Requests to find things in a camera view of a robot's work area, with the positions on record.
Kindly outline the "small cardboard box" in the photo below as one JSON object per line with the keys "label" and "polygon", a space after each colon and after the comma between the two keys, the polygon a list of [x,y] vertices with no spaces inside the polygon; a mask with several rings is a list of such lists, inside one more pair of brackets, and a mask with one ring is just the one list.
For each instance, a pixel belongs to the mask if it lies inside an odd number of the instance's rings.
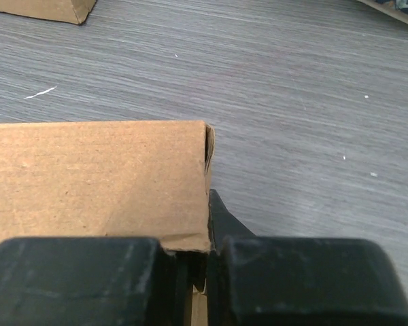
{"label": "small cardboard box", "polygon": [[0,243],[155,238],[186,258],[204,325],[214,138],[196,120],[0,124]]}

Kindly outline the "large cardboard box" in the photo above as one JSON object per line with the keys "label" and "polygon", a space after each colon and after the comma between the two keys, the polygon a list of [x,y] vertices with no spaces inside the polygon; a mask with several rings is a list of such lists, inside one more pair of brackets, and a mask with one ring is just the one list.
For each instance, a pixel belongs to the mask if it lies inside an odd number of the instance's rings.
{"label": "large cardboard box", "polygon": [[0,12],[80,25],[85,22],[96,2],[97,0],[0,0]]}

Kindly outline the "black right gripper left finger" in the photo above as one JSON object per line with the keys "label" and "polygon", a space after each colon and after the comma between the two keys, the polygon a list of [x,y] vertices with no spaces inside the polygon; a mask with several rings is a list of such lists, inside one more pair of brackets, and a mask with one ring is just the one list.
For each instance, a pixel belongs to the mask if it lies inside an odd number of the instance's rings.
{"label": "black right gripper left finger", "polygon": [[186,258],[155,238],[0,243],[0,325],[189,325],[191,308]]}

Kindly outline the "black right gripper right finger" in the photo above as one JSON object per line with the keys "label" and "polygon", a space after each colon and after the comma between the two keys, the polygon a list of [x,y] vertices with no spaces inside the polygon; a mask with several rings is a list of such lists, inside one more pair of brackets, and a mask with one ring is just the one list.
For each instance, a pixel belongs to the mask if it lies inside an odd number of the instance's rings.
{"label": "black right gripper right finger", "polygon": [[257,236],[209,194],[209,325],[408,325],[390,256],[362,238]]}

